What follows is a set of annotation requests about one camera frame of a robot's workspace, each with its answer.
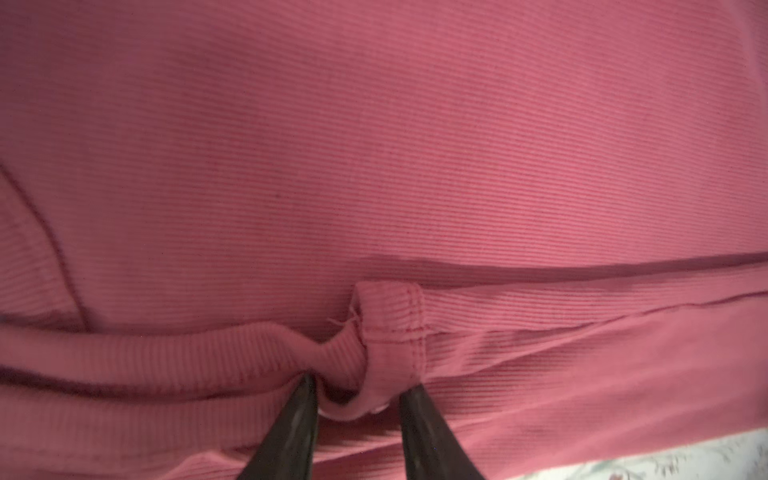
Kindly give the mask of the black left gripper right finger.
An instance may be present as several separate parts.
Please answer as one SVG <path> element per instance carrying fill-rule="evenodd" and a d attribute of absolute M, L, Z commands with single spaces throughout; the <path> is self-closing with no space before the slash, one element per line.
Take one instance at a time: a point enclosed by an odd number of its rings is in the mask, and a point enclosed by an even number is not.
<path fill-rule="evenodd" d="M 423 385 L 399 397 L 408 480 L 484 480 Z"/>

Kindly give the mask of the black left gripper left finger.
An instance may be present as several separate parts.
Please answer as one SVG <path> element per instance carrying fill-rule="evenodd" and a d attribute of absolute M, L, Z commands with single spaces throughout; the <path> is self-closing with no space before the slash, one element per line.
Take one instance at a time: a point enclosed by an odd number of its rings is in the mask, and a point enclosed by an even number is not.
<path fill-rule="evenodd" d="M 310 479 L 317 428 L 316 380 L 305 374 L 236 479 Z"/>

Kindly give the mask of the maroon tank top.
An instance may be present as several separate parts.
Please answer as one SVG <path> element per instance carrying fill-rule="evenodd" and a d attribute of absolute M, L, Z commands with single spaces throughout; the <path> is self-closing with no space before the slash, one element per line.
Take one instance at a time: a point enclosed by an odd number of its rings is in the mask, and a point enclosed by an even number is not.
<path fill-rule="evenodd" d="M 489 479 L 767 424 L 763 1 L 5 1 L 1 475 Z"/>

